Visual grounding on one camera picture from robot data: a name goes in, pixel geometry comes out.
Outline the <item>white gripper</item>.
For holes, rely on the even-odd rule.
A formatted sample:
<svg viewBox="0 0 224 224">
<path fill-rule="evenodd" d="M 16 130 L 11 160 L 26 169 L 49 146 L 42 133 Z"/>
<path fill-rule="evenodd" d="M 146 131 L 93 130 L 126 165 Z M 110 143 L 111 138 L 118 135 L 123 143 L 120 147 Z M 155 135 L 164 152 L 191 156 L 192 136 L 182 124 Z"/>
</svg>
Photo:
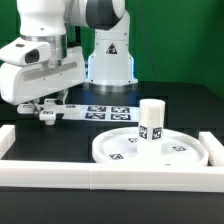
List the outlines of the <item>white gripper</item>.
<svg viewBox="0 0 224 224">
<path fill-rule="evenodd" d="M 67 88 L 83 83 L 85 63 L 81 47 L 68 50 L 68 56 L 56 67 L 42 64 L 20 67 L 4 63 L 0 67 L 0 96 L 12 105 L 28 102 L 58 92 L 55 103 L 64 104 Z M 33 115 L 39 117 L 42 108 L 32 102 Z"/>
</svg>

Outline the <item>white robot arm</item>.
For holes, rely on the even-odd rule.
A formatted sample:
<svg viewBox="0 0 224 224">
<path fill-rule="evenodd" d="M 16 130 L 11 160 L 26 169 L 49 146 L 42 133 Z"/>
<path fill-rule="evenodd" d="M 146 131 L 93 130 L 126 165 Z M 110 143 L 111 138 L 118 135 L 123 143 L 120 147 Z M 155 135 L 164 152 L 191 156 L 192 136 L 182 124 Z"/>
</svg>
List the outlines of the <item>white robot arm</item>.
<svg viewBox="0 0 224 224">
<path fill-rule="evenodd" d="M 125 0 L 16 0 L 20 37 L 0 49 L 0 97 L 17 111 L 42 115 L 39 99 L 87 83 L 101 91 L 137 84 L 128 50 L 130 16 Z M 69 43 L 71 26 L 95 31 L 95 49 L 85 62 L 82 47 Z"/>
</svg>

